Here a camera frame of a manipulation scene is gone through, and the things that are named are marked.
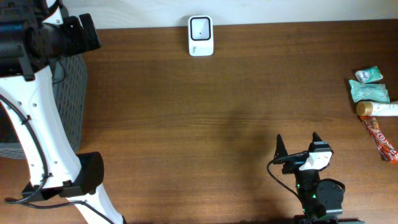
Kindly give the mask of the white cream tube gold cap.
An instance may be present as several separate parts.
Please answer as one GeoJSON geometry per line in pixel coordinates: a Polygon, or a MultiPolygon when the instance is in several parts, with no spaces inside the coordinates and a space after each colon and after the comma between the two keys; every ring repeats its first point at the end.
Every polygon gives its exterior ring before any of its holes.
{"type": "Polygon", "coordinates": [[[397,116],[397,103],[360,101],[356,105],[356,114],[359,116],[397,116]]]}

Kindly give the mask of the green wet wipes pack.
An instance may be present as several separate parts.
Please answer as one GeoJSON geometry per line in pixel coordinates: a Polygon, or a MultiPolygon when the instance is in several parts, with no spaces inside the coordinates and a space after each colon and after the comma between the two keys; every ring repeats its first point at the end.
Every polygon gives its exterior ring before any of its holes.
{"type": "Polygon", "coordinates": [[[351,97],[355,103],[359,101],[375,101],[389,103],[390,98],[385,84],[366,84],[349,80],[351,97]]]}

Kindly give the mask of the orange chocolate bar wrapper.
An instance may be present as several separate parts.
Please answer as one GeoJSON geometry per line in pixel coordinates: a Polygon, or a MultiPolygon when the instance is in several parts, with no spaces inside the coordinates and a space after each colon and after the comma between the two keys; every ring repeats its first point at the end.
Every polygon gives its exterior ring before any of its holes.
{"type": "Polygon", "coordinates": [[[372,116],[360,116],[359,119],[376,143],[381,157],[390,164],[397,164],[397,150],[383,134],[377,119],[372,116]]]}

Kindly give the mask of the small teal tissue pack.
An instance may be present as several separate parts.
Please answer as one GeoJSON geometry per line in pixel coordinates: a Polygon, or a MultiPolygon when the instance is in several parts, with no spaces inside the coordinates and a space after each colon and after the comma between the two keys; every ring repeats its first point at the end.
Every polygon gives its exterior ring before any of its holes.
{"type": "Polygon", "coordinates": [[[383,79],[383,75],[377,66],[358,70],[354,75],[360,83],[374,83],[383,79]]]}

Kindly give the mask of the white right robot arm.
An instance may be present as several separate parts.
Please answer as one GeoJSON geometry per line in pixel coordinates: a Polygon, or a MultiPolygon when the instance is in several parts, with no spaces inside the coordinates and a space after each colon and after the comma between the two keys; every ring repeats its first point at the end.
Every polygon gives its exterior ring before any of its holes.
{"type": "Polygon", "coordinates": [[[343,213],[345,185],[335,179],[321,179],[319,173],[330,165],[333,155],[328,142],[317,133],[306,151],[289,154],[282,136],[277,135],[273,160],[267,164],[268,174],[281,186],[293,193],[302,205],[303,215],[296,215],[294,223],[362,223],[358,219],[338,218],[343,213]],[[282,173],[295,176],[295,190],[282,183],[270,171],[272,164],[282,164],[282,173]]]}

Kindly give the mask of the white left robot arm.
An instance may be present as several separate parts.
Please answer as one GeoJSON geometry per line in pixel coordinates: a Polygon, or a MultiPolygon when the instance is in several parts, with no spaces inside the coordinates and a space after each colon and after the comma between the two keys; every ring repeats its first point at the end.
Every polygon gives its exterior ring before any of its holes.
{"type": "Polygon", "coordinates": [[[44,209],[59,196],[88,223],[125,222],[104,189],[101,154],[73,151],[53,95],[51,63],[100,47],[91,16],[69,16],[61,1],[1,2],[1,104],[30,172],[22,197],[6,203],[44,209]]]}

